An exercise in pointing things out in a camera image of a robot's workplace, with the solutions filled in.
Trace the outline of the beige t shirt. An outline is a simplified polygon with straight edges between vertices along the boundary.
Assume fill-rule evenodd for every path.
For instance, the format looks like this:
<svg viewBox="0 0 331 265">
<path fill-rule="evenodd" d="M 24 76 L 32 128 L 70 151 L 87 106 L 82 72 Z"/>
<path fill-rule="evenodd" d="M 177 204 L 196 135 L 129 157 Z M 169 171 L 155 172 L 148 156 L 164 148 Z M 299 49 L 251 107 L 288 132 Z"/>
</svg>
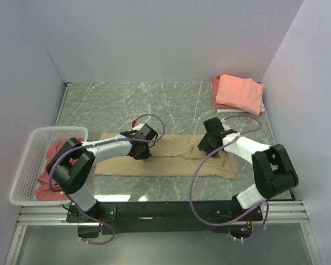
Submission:
<svg viewBox="0 0 331 265">
<path fill-rule="evenodd" d="M 151 157 L 134 160 L 130 156 L 115 157 L 99 162 L 96 175 L 131 177 L 192 177 L 206 153 L 199 151 L 197 145 L 203 135 L 164 135 L 150 149 Z M 197 176 L 216 176 L 236 179 L 238 167 L 234 156 L 220 151 L 208 158 L 201 166 Z"/>
</svg>

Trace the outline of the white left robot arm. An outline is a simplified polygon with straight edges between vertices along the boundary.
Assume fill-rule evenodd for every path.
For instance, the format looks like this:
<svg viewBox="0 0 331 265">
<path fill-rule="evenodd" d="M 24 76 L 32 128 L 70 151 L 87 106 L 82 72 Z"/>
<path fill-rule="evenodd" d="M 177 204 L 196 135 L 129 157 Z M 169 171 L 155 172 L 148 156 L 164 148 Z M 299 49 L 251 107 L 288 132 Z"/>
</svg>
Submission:
<svg viewBox="0 0 331 265">
<path fill-rule="evenodd" d="M 49 188 L 52 192 L 63 192 L 79 209 L 79 214 L 85 221 L 101 220 L 103 214 L 100 203 L 86 186 L 92 167 L 116 157 L 148 159 L 151 157 L 150 144 L 163 136 L 147 124 L 139 124 L 131 131 L 124 131 L 104 140 L 80 142 L 76 138 L 70 138 L 46 167 Z"/>
</svg>

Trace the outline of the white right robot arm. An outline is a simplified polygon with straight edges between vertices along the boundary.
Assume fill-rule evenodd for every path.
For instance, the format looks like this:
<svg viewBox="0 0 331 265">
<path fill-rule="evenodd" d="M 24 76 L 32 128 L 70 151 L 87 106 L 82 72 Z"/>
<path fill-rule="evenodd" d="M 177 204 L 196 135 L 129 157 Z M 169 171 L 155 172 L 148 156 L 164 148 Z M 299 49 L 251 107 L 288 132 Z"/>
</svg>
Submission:
<svg viewBox="0 0 331 265">
<path fill-rule="evenodd" d="M 251 208 L 298 186 L 297 173 L 283 145 L 262 144 L 246 137 L 262 128 L 262 123 L 254 120 L 258 127 L 245 132 L 230 128 L 218 117 L 206 120 L 206 133 L 197 146 L 206 158 L 226 151 L 252 165 L 254 184 L 231 199 L 230 213 L 237 220 L 244 220 Z"/>
</svg>

